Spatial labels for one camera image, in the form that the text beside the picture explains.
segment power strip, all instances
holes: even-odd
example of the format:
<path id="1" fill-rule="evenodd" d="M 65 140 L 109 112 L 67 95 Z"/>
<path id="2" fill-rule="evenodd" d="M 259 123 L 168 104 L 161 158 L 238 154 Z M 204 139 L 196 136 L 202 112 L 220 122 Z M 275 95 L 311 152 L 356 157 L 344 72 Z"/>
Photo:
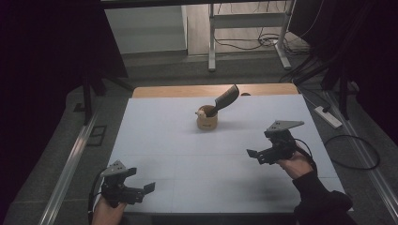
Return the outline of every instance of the power strip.
<path id="1" fill-rule="evenodd" d="M 326 120 L 332 127 L 338 128 L 342 125 L 342 122 L 336 119 L 336 117 L 334 117 L 332 114 L 330 114 L 329 112 L 323 112 L 322 106 L 318 106 L 314 110 L 318 115 L 324 118 L 324 120 Z"/>

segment hand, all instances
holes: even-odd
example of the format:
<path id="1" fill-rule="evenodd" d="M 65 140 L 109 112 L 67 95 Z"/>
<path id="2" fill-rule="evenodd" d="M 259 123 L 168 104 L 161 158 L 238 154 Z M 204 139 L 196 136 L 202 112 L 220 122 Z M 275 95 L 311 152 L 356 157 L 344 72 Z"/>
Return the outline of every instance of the hand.
<path id="1" fill-rule="evenodd" d="M 119 224 L 126 206 L 126 203 L 120 203 L 116 208 L 113 208 L 105 198 L 100 196 L 94 209 L 92 225 Z"/>
<path id="2" fill-rule="evenodd" d="M 297 179 L 313 170 L 308 159 L 298 151 L 294 153 L 292 158 L 281 159 L 276 163 L 278 163 L 292 179 Z"/>

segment white tabletop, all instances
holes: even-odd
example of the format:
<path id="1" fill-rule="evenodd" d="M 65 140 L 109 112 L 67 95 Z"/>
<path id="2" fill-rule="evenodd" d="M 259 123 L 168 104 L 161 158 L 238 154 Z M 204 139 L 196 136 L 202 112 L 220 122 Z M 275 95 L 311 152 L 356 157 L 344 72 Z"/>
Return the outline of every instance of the white tabletop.
<path id="1" fill-rule="evenodd" d="M 155 191 L 127 212 L 148 214 L 292 213 L 299 193 L 278 165 L 260 165 L 246 149 L 272 146 L 264 131 L 275 120 L 303 121 L 291 128 L 305 141 L 329 190 L 344 192 L 302 95 L 239 97 L 219 111 L 215 130 L 197 128 L 195 112 L 214 97 L 132 98 L 109 164 L 120 159 L 137 174 L 125 185 Z"/>

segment black sleeve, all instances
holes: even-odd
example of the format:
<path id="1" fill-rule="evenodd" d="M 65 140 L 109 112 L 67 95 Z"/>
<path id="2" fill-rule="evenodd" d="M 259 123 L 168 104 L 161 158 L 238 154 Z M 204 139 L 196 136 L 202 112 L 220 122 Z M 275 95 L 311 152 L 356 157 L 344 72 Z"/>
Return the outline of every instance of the black sleeve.
<path id="1" fill-rule="evenodd" d="M 329 192 L 315 172 L 309 172 L 293 180 L 301 197 L 295 208 L 295 216 L 300 225 L 314 224 L 357 224 L 346 212 L 352 202 L 342 192 Z"/>

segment white wall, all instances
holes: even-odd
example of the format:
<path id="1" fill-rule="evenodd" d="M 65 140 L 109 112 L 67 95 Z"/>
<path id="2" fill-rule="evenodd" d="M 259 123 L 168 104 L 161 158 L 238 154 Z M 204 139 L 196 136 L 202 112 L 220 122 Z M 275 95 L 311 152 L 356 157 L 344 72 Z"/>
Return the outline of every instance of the white wall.
<path id="1" fill-rule="evenodd" d="M 120 53 L 187 49 L 184 6 L 106 9 Z"/>

